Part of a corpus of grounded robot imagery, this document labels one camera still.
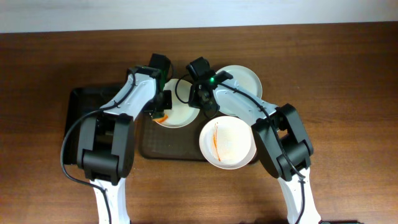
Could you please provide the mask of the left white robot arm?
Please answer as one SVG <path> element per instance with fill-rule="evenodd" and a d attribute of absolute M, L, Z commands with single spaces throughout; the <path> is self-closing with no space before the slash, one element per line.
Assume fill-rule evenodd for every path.
<path fill-rule="evenodd" d="M 134 121 L 146 107 L 156 116 L 170 108 L 170 92 L 164 91 L 169 69 L 169 64 L 128 69 L 120 90 L 78 121 L 76 164 L 95 192 L 100 223 L 131 221 L 125 183 L 134 162 Z"/>

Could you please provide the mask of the orange green sponge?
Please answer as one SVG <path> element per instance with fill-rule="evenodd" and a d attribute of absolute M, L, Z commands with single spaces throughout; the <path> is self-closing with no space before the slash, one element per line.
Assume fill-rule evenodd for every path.
<path fill-rule="evenodd" d="M 167 114 L 164 114 L 163 117 L 159 117 L 159 118 L 154 118 L 153 121 L 157 122 L 157 123 L 163 123 L 164 121 L 166 121 L 169 118 L 169 116 Z"/>

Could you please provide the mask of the white plate front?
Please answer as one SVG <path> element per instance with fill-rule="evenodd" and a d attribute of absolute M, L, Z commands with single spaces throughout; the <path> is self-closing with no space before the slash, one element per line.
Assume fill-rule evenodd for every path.
<path fill-rule="evenodd" d="M 210 164 L 226 170 L 244 167 L 257 152 L 251 128 L 233 116 L 220 116 L 207 122 L 198 143 Z"/>

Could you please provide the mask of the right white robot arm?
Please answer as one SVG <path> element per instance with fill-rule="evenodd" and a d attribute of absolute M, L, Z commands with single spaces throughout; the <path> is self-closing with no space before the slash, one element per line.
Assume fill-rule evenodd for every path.
<path fill-rule="evenodd" d="M 251 127 L 262 166 L 281 186 L 289 223 L 321 223 L 309 181 L 313 146 L 297 110 L 262 100 L 228 72 L 189 75 L 190 106 L 226 108 Z"/>

